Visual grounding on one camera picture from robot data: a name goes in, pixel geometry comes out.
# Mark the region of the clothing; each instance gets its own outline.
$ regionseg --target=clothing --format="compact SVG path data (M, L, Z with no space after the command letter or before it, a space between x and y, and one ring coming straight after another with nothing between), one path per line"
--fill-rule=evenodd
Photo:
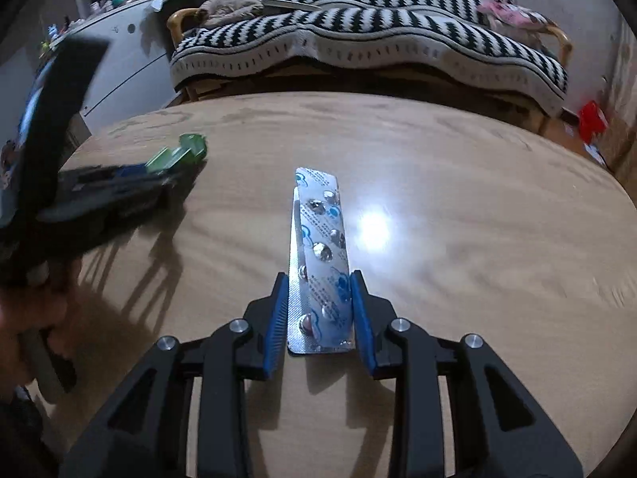
M262 0L208 0L199 7L197 18L201 28L211 30L228 23L251 20L262 13Z

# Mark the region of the pink cloth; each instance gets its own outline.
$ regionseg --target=pink cloth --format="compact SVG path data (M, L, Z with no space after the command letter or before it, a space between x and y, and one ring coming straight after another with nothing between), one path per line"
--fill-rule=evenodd
M539 12L512 4L486 2L479 5L477 10L488 16L495 16L511 27L524 28L526 30L541 30L547 25L553 25L549 18Z

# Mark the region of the person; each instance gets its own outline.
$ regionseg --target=person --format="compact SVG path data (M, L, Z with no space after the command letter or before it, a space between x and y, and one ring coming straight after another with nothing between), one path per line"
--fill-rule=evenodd
M0 287L0 400L10 400L16 386L33 381L20 352L18 335L29 329L52 327L51 350L70 358L78 343L82 315L78 300L81 260L69 265L68 286L57 292L50 284L40 287Z

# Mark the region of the green object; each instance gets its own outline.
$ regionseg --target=green object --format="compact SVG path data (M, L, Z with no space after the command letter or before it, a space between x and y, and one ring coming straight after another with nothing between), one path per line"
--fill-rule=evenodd
M179 147L169 149L164 147L146 164L148 172L168 170L179 164L192 165L202 161L208 153L206 139L195 133L182 134L179 137Z

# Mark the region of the round table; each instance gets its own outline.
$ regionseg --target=round table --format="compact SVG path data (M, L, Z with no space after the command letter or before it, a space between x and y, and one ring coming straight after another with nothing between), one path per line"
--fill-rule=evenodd
M208 336L270 293L288 270L294 169L313 167L338 177L350 269L371 293L431 335L480 333L586 472L615 444L637 405L637 214L603 169L463 111L309 92L132 118L66 167L144 161L186 132L206 135L208 164L181 223L84 258L80 382L51 411L68 443L157 337ZM286 354L246 402L256 476L387 475L391 383L356 354Z

